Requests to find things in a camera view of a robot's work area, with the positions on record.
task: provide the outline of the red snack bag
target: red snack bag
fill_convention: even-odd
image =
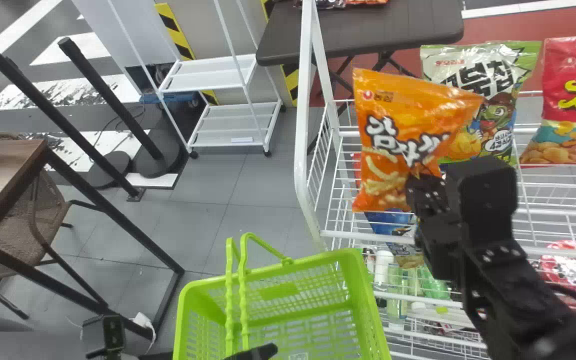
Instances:
[[[456,130],[473,121],[483,97],[470,91],[362,68],[352,71],[361,137],[361,187],[354,212],[407,212],[410,174],[441,176]]]
[[[576,36],[544,43],[541,127],[519,161],[576,164]]]

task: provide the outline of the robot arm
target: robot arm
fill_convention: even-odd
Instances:
[[[576,311],[556,294],[576,292],[542,281],[513,237],[515,170],[488,156],[445,171],[406,183],[432,275],[458,285],[492,360],[576,360]]]

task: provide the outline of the gray tile floor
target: gray tile floor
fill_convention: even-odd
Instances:
[[[314,108],[313,117],[322,110]],[[315,133],[315,125],[310,130]],[[123,189],[103,195],[137,224],[173,259],[186,269],[182,284],[222,275],[225,241],[252,231],[279,251],[298,258],[315,252],[298,208],[293,182],[295,110],[281,114],[272,141],[272,157],[260,148],[201,151],[190,160],[172,191],[149,189],[141,202],[126,202]],[[59,187],[66,199],[83,199],[71,186]],[[172,272],[150,251],[105,215],[73,206],[66,221],[74,228],[61,228],[54,248],[112,309],[127,317],[137,312],[153,318]],[[261,248],[249,266],[274,263]],[[48,275],[73,287],[78,285],[59,266],[41,268]],[[94,314],[20,276],[9,278],[1,292],[24,312],[26,324],[36,330],[79,338],[80,325]],[[167,314],[150,353],[171,351],[177,297]],[[0,304],[0,317],[20,321]],[[148,344],[128,334],[128,351],[140,355]]]

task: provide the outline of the green snack bag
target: green snack bag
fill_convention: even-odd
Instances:
[[[421,47],[423,78],[485,96],[470,125],[439,164],[493,155],[514,166],[513,127],[519,91],[537,64],[542,43],[503,41]]]

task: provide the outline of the green shopping basket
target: green shopping basket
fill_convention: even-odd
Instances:
[[[249,240],[281,263],[246,269]],[[174,360],[222,360],[270,342],[279,348],[278,360],[390,360],[359,251],[293,260],[251,232],[241,236],[240,248],[241,254],[227,239],[226,274],[192,281],[181,291]]]

